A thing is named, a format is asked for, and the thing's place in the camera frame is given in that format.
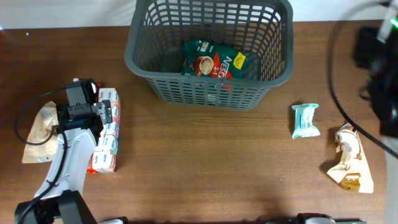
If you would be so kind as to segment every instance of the white background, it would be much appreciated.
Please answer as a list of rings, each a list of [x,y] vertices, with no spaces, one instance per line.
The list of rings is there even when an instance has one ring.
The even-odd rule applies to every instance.
[[[290,0],[294,21],[335,21],[350,7],[371,0]],[[0,0],[3,29],[128,26],[136,0]],[[353,20],[382,19],[377,7]]]

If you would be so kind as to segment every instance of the gray plastic basket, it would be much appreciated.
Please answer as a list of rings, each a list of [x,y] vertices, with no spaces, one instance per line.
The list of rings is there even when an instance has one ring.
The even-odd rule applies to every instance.
[[[124,59],[169,103],[248,110],[292,74],[292,18],[287,0],[137,0]],[[181,75],[182,41],[195,39],[241,51],[244,78]]]

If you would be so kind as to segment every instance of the wooden surface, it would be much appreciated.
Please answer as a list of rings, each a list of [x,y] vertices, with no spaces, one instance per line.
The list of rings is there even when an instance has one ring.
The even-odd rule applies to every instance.
[[[350,59],[358,24],[350,23],[341,35],[335,85],[347,112],[379,137],[377,118],[357,96],[366,72]],[[21,164],[24,145],[13,131],[17,112],[74,77],[105,82],[121,98],[118,171],[88,174],[85,180],[83,198],[98,221],[120,216],[132,221],[240,221],[312,212],[382,223],[386,163],[380,148],[362,138],[373,194],[347,192],[325,174],[339,160],[333,138],[343,124],[326,88],[331,25],[294,24],[292,78],[247,112],[159,100],[124,64],[128,27],[2,31],[0,223],[13,222],[16,205],[31,200],[50,167]],[[47,100],[65,99],[64,93],[57,94],[30,108],[21,121],[23,136]],[[320,105],[313,123],[321,136],[292,140],[290,107],[300,102]]]

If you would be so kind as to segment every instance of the crumpled wrapper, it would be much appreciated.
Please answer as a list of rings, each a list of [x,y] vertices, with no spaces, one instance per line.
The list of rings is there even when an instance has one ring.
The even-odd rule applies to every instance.
[[[42,142],[51,134],[51,128],[58,124],[56,104],[52,101],[47,102],[37,113],[32,129],[27,137],[29,142]],[[31,146],[26,144],[22,163],[37,163],[53,161],[57,149],[57,135],[43,145]]]
[[[327,174],[345,190],[359,193],[373,193],[373,180],[363,151],[358,131],[349,123],[337,132],[336,152],[343,151],[340,162]]]

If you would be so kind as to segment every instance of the green coffee packet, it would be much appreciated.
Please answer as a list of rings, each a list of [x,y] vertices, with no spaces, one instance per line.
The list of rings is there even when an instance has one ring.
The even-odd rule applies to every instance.
[[[189,40],[183,43],[183,52],[182,75],[243,78],[246,56],[229,45]]]

